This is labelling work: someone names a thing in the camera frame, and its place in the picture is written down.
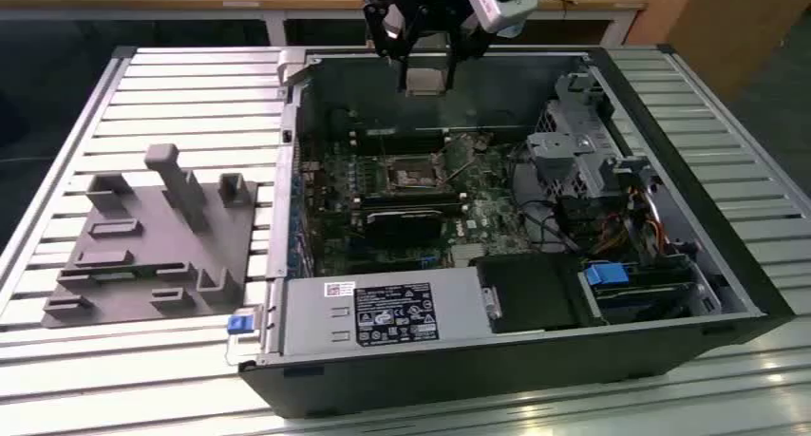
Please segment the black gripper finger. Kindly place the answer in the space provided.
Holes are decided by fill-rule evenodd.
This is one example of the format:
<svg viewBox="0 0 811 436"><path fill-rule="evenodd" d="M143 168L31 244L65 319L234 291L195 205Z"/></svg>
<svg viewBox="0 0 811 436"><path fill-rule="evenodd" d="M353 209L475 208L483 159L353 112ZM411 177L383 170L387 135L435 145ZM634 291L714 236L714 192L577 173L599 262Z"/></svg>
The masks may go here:
<svg viewBox="0 0 811 436"><path fill-rule="evenodd" d="M367 37L381 57L398 66L397 90L407 88L410 54L418 41L419 0L365 0Z"/></svg>
<svg viewBox="0 0 811 436"><path fill-rule="evenodd" d="M445 89L451 90L455 85L455 72L458 65L469 59L481 58L490 47L490 33L482 28L477 14L449 28L449 53L446 58Z"/></svg>

